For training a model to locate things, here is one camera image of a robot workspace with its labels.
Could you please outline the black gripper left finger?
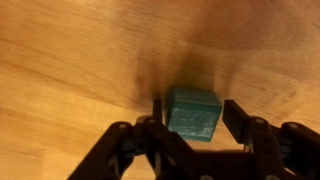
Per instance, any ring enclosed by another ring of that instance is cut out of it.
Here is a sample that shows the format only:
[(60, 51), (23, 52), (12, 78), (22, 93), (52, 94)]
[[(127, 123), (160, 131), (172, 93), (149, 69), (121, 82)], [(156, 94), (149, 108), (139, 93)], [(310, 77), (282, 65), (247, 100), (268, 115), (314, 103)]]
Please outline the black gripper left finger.
[(214, 180), (207, 163), (162, 123), (162, 101), (134, 125), (116, 122), (106, 130), (67, 180), (121, 180), (134, 158), (144, 155), (156, 180)]

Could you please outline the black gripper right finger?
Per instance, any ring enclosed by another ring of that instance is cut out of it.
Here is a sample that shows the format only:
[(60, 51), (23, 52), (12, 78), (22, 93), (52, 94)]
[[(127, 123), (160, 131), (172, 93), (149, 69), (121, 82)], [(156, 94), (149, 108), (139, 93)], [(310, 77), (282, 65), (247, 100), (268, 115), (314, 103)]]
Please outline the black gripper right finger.
[(256, 180), (320, 180), (320, 134), (297, 122), (281, 127), (225, 100), (223, 122), (253, 158)]

